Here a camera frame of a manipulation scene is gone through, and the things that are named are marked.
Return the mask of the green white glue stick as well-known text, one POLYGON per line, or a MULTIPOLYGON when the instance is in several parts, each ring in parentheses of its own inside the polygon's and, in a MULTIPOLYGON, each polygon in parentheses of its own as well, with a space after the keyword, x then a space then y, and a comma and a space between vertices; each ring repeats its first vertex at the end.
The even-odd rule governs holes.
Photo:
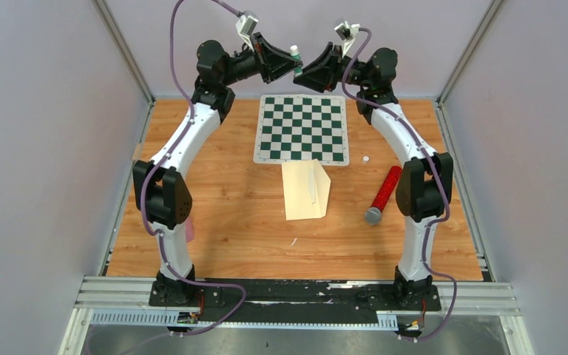
POLYGON ((303 62, 300 56, 300 52, 299 52, 299 48, 297 45, 291 45, 289 48, 289 53, 291 55, 291 57, 296 61, 296 67, 294 68, 294 77, 298 77, 299 75, 302 74, 302 67, 303 67, 303 62))

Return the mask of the cream envelope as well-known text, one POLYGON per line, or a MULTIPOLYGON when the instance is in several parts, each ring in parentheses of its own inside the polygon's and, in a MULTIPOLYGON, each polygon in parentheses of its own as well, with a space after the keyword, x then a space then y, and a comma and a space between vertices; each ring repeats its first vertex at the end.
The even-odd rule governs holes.
POLYGON ((318 160, 296 160, 281 164, 286 220, 323 218, 327 214, 331 179, 318 160), (308 194, 308 168, 314 167, 316 203, 308 194))

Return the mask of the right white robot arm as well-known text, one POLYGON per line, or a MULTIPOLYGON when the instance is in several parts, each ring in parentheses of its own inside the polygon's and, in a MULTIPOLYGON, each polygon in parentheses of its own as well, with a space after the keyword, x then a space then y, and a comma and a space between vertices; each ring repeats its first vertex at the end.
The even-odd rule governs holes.
POLYGON ((396 185, 398 209, 405 217, 402 257, 386 295, 400 308, 420 308, 433 296, 429 264, 433 239, 449 218, 453 188, 453 158, 430 146, 405 117, 393 93, 398 55, 381 47, 367 61, 344 54, 329 43, 321 55, 296 75, 294 83, 316 92, 338 85, 359 87, 353 95, 367 123, 388 142, 402 165, 396 185))

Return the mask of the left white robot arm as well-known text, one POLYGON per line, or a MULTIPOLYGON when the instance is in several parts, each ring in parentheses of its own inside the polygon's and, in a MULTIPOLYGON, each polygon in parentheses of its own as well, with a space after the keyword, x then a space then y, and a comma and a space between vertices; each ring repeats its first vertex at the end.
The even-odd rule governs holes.
POLYGON ((193 199, 186 176, 206 140, 231 110, 235 94, 230 86, 255 75, 270 84, 302 67, 298 46, 277 48, 260 33, 250 35, 241 51, 234 53, 226 52, 218 41, 204 41, 196 56, 198 76, 185 118, 150 160, 138 160, 132 168, 136 206, 160 253, 151 306, 189 305, 205 286, 195 279, 187 249, 193 199))

